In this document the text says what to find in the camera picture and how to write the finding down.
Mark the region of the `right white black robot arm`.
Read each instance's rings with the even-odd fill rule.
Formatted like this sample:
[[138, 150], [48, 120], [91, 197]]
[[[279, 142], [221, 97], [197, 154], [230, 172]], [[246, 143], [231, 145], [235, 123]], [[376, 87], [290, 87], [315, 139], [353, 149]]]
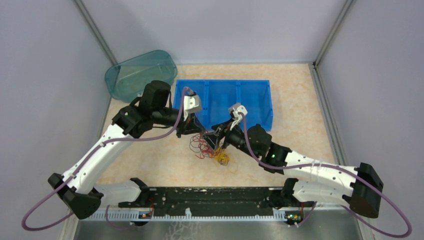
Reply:
[[325, 202], [342, 205], [363, 217], [379, 216], [379, 193], [384, 184], [372, 165], [362, 162], [354, 167], [322, 162], [273, 142], [260, 124], [248, 130], [230, 125], [229, 121], [214, 125], [213, 131], [202, 138], [215, 150], [233, 146], [257, 157], [265, 171], [285, 175], [281, 199], [287, 206]]

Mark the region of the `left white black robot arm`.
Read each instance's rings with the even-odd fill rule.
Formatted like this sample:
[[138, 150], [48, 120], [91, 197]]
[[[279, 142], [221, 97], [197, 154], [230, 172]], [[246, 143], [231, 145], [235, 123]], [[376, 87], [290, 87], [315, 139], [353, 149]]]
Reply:
[[204, 132], [195, 115], [202, 110], [200, 96], [184, 87], [179, 107], [173, 108], [170, 95], [168, 83], [148, 83], [141, 96], [119, 110], [82, 159], [63, 174], [49, 177], [49, 184], [78, 219], [86, 219], [109, 205], [144, 207], [149, 203], [149, 189], [137, 177], [124, 183], [97, 184], [103, 172], [132, 143], [155, 141], [172, 133], [181, 137]]

